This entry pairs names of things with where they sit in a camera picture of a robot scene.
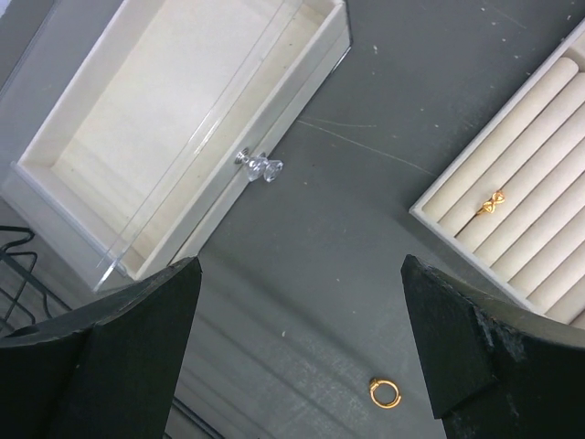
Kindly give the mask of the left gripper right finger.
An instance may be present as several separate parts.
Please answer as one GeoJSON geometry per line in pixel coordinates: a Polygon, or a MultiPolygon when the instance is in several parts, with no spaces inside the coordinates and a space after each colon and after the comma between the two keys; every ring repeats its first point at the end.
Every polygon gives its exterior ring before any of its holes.
{"type": "Polygon", "coordinates": [[[584,332],[420,261],[401,266],[434,418],[449,438],[581,438],[584,332]]]}

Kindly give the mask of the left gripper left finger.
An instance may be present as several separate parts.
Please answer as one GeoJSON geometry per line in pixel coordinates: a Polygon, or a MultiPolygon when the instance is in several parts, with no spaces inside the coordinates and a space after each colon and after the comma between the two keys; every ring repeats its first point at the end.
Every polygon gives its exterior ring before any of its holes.
{"type": "Polygon", "coordinates": [[[2,437],[163,437],[201,281],[188,257],[3,337],[2,437]]]}

